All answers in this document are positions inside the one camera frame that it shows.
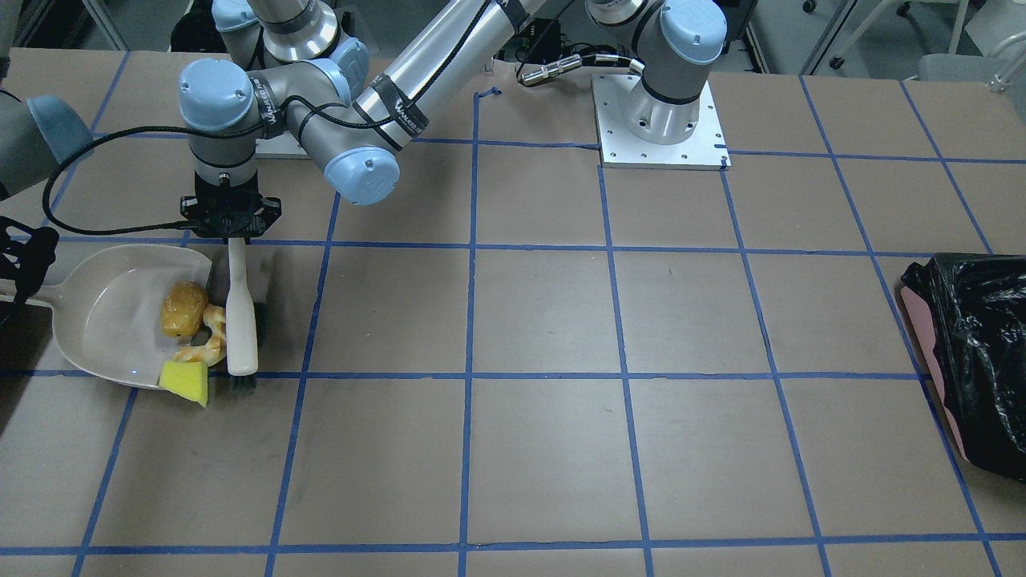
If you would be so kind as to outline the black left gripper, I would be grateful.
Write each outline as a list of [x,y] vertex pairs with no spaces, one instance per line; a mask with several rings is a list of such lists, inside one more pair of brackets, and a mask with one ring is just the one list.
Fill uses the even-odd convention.
[[194,195],[180,197],[180,215],[200,238],[252,238],[264,235],[281,216],[281,200],[260,193],[259,176],[239,183],[226,174],[216,185],[195,175]]

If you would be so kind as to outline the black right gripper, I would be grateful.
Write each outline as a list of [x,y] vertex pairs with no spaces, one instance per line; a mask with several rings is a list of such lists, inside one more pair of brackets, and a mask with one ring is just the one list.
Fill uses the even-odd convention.
[[[14,240],[8,233],[10,228],[28,234],[28,240]],[[1,216],[1,277],[14,282],[14,305],[25,305],[40,291],[49,267],[55,262],[60,238],[55,228],[31,228],[18,220]]]

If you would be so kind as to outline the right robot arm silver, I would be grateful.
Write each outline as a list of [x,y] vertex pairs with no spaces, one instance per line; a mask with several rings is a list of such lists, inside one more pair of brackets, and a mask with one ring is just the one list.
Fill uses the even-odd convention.
[[[366,47],[345,32],[343,18],[322,1],[216,1],[213,22],[245,70],[310,61],[326,63],[338,102],[349,103],[369,74]],[[62,99],[22,101],[2,92],[2,198],[56,178],[91,152],[91,133]],[[60,235],[2,219],[2,278],[14,282],[14,303],[36,296],[54,263]]]

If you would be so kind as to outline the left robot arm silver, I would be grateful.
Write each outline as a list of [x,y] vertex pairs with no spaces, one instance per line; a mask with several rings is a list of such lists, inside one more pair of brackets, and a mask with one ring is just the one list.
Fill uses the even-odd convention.
[[[322,1],[216,1],[228,59],[189,63],[177,80],[195,193],[180,201],[202,238],[263,235],[280,201],[259,193],[256,142],[292,134],[344,200],[370,205],[399,180],[412,139],[519,33],[539,1],[451,1],[385,70]],[[609,167],[727,168],[708,87],[728,22],[712,1],[589,1],[626,54],[625,75],[592,80]]]

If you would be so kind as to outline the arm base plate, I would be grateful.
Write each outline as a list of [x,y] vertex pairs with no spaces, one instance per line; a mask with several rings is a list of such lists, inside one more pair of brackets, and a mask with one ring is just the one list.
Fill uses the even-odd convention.
[[592,76],[601,163],[606,168],[712,169],[732,160],[710,84],[696,101],[653,98],[638,75]]
[[305,149],[297,142],[293,134],[275,136],[271,139],[256,139],[256,158],[259,159],[301,159],[310,158]]

